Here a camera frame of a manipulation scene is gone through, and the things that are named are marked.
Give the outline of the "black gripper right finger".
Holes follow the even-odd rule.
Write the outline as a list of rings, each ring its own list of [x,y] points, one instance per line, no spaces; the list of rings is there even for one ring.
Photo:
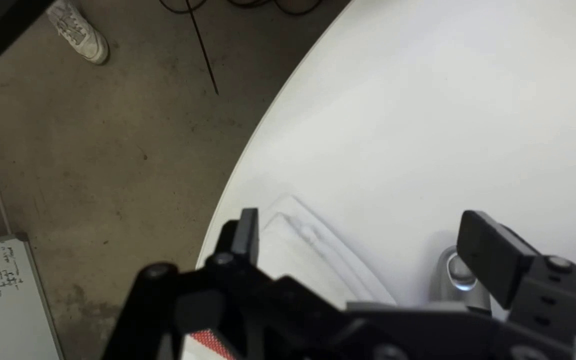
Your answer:
[[[511,228],[479,211],[461,212],[456,251],[502,309],[511,306],[522,276],[539,257]]]

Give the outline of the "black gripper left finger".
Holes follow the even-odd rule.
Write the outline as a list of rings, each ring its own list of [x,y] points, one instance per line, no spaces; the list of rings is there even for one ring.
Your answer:
[[[258,261],[258,247],[258,211],[244,208],[238,221],[228,221],[222,226],[208,262],[213,266],[230,266],[238,262],[253,265]]]

